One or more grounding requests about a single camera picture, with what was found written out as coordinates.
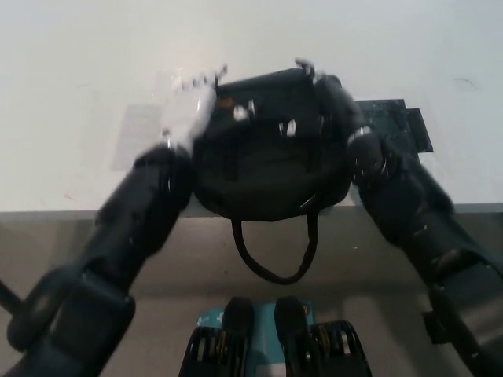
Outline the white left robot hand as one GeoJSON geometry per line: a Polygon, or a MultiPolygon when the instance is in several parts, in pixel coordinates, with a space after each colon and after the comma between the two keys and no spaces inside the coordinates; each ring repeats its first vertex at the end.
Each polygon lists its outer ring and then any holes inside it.
{"type": "Polygon", "coordinates": [[[223,64],[180,79],[163,103],[160,116],[160,140],[175,149],[193,154],[194,145],[205,132],[217,103],[219,81],[227,74],[223,64]]]}

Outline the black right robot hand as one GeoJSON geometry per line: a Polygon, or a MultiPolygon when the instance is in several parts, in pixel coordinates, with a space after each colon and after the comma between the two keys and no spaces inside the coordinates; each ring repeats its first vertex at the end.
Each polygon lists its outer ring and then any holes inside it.
{"type": "Polygon", "coordinates": [[[305,59],[271,76],[284,102],[273,106],[282,136],[342,144],[368,133],[362,110],[337,76],[305,59]]]}

